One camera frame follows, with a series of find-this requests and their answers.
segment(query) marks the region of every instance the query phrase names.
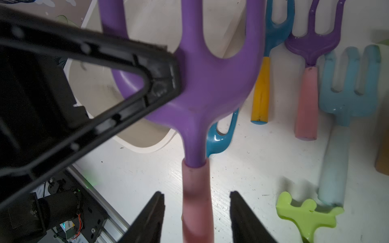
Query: screw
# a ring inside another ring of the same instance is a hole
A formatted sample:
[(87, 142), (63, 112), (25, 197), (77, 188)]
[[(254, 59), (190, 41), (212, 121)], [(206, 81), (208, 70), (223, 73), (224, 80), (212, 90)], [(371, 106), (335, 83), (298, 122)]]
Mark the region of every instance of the screw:
[(161, 97), (168, 92), (167, 86), (164, 82), (155, 82), (151, 88), (151, 91), (156, 97)]
[(82, 52), (87, 54), (87, 55), (89, 55), (92, 51), (91, 47), (86, 43), (81, 44), (80, 48), (81, 48)]
[(78, 151), (80, 149), (80, 145), (78, 145), (77, 143), (71, 143), (70, 144), (70, 148), (73, 150), (73, 151)]
[(18, 26), (12, 26), (11, 32), (15, 37), (19, 39), (23, 39), (25, 37), (24, 31)]

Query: purple hand rake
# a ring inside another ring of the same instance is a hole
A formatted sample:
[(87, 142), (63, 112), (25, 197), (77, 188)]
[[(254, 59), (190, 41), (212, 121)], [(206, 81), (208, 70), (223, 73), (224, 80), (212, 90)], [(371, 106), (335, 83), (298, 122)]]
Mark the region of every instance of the purple hand rake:
[(305, 71), (294, 128), (294, 134), (298, 139), (312, 141), (317, 138), (319, 111), (316, 61), (321, 55), (331, 52), (340, 42), (345, 1), (338, 1), (334, 30), (331, 33), (319, 35), (315, 32), (315, 14), (319, 0), (313, 0), (308, 15), (308, 33), (303, 37), (295, 37), (290, 34), (285, 41), (285, 46), (289, 51), (305, 58)]
[[(147, 119), (176, 129), (182, 136), (184, 242), (214, 240), (210, 170), (205, 146), (210, 126), (236, 110), (255, 84), (264, 49), (264, 0), (247, 0), (246, 40), (234, 57), (220, 59), (208, 50), (203, 35), (202, 0), (182, 0), (182, 39), (175, 52), (183, 91)], [(123, 0), (99, 0), (103, 30), (127, 38)], [(127, 98), (143, 85), (137, 75), (112, 70)]]

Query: light blue handle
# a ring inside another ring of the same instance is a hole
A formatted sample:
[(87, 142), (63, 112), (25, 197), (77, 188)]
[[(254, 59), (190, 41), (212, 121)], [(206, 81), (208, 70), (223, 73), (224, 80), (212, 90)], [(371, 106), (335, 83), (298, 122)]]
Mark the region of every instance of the light blue handle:
[(343, 207), (349, 167), (350, 128), (336, 125), (329, 139), (319, 182), (318, 198), (329, 206)]
[(228, 148), (231, 143), (232, 135), (234, 134), (235, 126), (238, 120), (239, 109), (232, 114), (230, 128), (227, 134), (220, 135), (217, 132), (217, 123), (213, 124), (208, 131), (207, 136), (207, 157), (211, 154), (218, 154)]

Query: white floor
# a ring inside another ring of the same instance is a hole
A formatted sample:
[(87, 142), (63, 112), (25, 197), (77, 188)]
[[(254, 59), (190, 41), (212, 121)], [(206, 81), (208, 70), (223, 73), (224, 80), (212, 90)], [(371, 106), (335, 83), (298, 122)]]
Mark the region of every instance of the white floor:
[[(332, 28), (336, 0), (320, 1), (317, 32)], [(296, 0), (295, 35), (306, 29), (311, 0)], [(285, 18), (285, 1), (275, 1), (274, 20)], [(342, 40), (338, 56), (347, 46), (363, 51), (372, 41), (389, 38), (389, 2), (386, 0), (348, 0), (343, 16)], [(388, 242), (389, 176), (374, 169), (379, 132), (377, 120), (389, 88), (388, 48), (381, 47), (382, 74), (379, 84), (380, 105), (374, 116), (354, 118), (351, 124), (349, 174), (345, 213), (337, 217), (335, 229), (319, 228), (315, 242)], [(252, 94), (240, 110), (230, 147), (211, 156), (212, 202), (215, 242), (232, 242), (229, 193), (238, 191), (257, 217), (278, 242), (301, 242), (296, 226), (277, 216), (275, 204), (282, 191), (289, 191), (297, 201), (317, 199), (316, 189), (323, 155), (333, 118), (320, 113), (318, 139), (303, 142), (294, 137), (293, 126), (304, 60), (290, 53), (282, 44), (271, 52), (272, 98), (270, 122), (250, 122)], [(226, 130), (229, 119), (220, 123)], [(138, 154), (114, 140), (109, 140), (77, 161), (74, 166), (94, 188), (130, 224), (155, 191), (165, 194), (165, 219), (162, 242), (181, 242), (182, 185), (180, 164), (184, 152), (176, 135), (164, 148)]]

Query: blue garden fork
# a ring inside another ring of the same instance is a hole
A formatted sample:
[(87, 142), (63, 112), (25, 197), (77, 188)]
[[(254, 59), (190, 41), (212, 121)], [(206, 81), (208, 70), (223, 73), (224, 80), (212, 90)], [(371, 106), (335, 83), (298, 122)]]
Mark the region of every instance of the blue garden fork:
[(319, 199), (326, 205), (343, 206), (349, 163), (350, 120), (351, 117), (369, 116), (377, 104), (377, 84), (380, 73), (380, 49), (376, 45), (365, 48), (363, 58), (368, 61), (364, 94), (355, 91), (360, 56), (358, 49), (348, 47), (348, 65), (343, 90), (331, 90), (335, 70), (335, 54), (325, 55), (323, 79), (320, 88), (320, 109), (336, 117), (336, 125), (324, 156), (322, 175), (319, 182)]
[(294, 0), (287, 2), (287, 17), (281, 24), (272, 21), (273, 0), (267, 0), (266, 5), (266, 37), (265, 52), (255, 83), (254, 96), (252, 100), (251, 122), (262, 125), (268, 122), (269, 98), (270, 98), (270, 51), (283, 43), (293, 29), (294, 21)]

